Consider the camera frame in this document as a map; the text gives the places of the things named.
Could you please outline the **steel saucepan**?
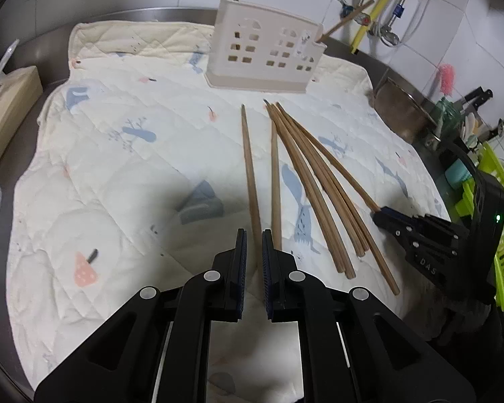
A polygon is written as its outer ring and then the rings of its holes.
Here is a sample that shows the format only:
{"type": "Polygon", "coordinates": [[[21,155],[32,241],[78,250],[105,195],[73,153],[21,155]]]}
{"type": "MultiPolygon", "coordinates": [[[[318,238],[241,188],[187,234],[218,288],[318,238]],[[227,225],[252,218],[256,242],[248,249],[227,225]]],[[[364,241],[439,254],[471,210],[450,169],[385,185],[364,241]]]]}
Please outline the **steel saucepan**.
{"type": "Polygon", "coordinates": [[[436,126],[422,102],[420,92],[399,77],[384,76],[374,89],[376,112],[392,132],[409,144],[436,126]]]}

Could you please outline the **green glass jar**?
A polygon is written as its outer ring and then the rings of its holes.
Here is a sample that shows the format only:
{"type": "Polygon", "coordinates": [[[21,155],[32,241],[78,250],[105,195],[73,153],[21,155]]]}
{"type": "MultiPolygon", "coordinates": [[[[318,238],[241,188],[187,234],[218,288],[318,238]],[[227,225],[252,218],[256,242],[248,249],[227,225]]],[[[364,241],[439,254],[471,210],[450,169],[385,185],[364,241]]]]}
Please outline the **green glass jar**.
{"type": "Polygon", "coordinates": [[[440,140],[447,138],[462,120],[462,102],[452,102],[443,96],[431,110],[431,118],[436,124],[433,133],[440,140]]]}

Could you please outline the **pink bottle brush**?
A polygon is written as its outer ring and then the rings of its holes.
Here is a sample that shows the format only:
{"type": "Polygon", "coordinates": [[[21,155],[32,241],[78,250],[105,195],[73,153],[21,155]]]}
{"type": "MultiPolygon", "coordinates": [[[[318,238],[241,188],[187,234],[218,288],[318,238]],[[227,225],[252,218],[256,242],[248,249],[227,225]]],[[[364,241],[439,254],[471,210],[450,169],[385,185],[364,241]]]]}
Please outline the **pink bottle brush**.
{"type": "Polygon", "coordinates": [[[451,64],[441,64],[438,70],[440,77],[440,92],[444,96],[451,96],[455,84],[455,68],[451,64]]]}

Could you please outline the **cream quilted patterned mat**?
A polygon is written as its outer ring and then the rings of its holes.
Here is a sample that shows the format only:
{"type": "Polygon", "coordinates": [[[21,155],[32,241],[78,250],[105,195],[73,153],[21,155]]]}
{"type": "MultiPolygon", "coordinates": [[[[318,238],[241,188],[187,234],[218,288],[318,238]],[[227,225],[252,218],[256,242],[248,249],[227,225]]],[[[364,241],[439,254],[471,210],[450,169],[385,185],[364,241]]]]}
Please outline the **cream quilted patterned mat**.
{"type": "Polygon", "coordinates": [[[303,94],[213,89],[213,28],[100,22],[73,28],[68,80],[38,118],[14,191],[6,299],[27,380],[39,385],[144,286],[183,285],[249,228],[249,133],[263,227],[271,225],[271,122],[279,103],[380,206],[444,217],[415,150],[371,106],[367,71],[324,56],[303,94]]]}

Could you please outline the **beige plastic utensil holder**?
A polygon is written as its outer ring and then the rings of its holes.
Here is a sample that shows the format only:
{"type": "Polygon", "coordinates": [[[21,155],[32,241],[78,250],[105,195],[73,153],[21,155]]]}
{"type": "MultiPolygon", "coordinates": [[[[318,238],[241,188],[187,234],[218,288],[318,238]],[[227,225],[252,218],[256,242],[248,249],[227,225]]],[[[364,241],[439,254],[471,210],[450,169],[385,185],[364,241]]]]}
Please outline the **beige plastic utensil holder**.
{"type": "Polygon", "coordinates": [[[221,0],[206,81],[216,88],[304,93],[327,46],[323,26],[271,7],[221,0]]]}

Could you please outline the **black handled kitchen knife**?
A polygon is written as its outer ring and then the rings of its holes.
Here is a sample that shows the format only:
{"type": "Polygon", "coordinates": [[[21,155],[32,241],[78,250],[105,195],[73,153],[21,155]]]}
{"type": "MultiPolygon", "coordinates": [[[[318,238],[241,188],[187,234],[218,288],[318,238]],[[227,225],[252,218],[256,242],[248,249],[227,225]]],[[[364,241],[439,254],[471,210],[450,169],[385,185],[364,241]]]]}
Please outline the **black handled kitchen knife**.
{"type": "Polygon", "coordinates": [[[466,105],[472,105],[475,109],[478,109],[481,105],[487,102],[494,96],[494,92],[491,89],[484,90],[481,86],[472,90],[466,96],[462,96],[456,103],[456,109],[462,111],[466,105]]]}

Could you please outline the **wall valve right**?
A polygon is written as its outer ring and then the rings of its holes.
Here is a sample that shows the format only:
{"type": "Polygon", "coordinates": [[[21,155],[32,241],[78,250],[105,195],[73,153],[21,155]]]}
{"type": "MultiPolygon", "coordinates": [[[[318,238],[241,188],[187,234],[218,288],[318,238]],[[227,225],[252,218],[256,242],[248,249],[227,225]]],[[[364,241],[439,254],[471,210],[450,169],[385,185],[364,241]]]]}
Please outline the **wall valve right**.
{"type": "Polygon", "coordinates": [[[380,42],[384,44],[386,47],[394,48],[401,44],[402,40],[396,35],[393,31],[391,31],[391,27],[388,25],[380,25],[377,22],[374,22],[371,25],[371,34],[376,37],[380,42]]]}

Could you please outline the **wall valve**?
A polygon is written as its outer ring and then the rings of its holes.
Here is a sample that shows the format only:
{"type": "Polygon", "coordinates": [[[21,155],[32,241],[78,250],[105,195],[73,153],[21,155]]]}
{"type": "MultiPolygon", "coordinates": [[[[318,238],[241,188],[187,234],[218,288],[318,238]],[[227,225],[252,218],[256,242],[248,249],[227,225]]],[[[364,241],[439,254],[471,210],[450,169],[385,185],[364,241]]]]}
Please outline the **wall valve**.
{"type": "Polygon", "coordinates": [[[396,35],[393,31],[391,31],[391,27],[388,25],[380,25],[377,22],[374,22],[371,25],[371,34],[376,37],[380,42],[384,44],[386,47],[394,48],[401,44],[402,40],[396,35]]]}
{"type": "Polygon", "coordinates": [[[369,0],[363,5],[360,5],[358,7],[355,7],[348,15],[344,16],[341,20],[340,23],[345,26],[345,24],[348,24],[349,21],[353,20],[355,17],[357,17],[361,12],[363,12],[365,9],[367,9],[370,5],[374,4],[374,0],[369,0]]]}

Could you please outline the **wall valve left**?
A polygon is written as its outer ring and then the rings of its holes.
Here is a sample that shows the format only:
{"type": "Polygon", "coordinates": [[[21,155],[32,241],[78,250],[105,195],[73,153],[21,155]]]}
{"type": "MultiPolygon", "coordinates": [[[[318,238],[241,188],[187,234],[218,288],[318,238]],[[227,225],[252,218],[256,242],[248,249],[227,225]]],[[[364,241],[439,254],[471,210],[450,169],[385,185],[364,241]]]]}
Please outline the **wall valve left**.
{"type": "Polygon", "coordinates": [[[345,26],[345,24],[348,24],[349,21],[353,20],[355,17],[357,17],[361,12],[363,12],[365,9],[367,9],[370,5],[374,4],[374,0],[369,0],[363,5],[360,5],[358,7],[355,7],[348,15],[344,16],[341,20],[340,23],[345,26]]]}

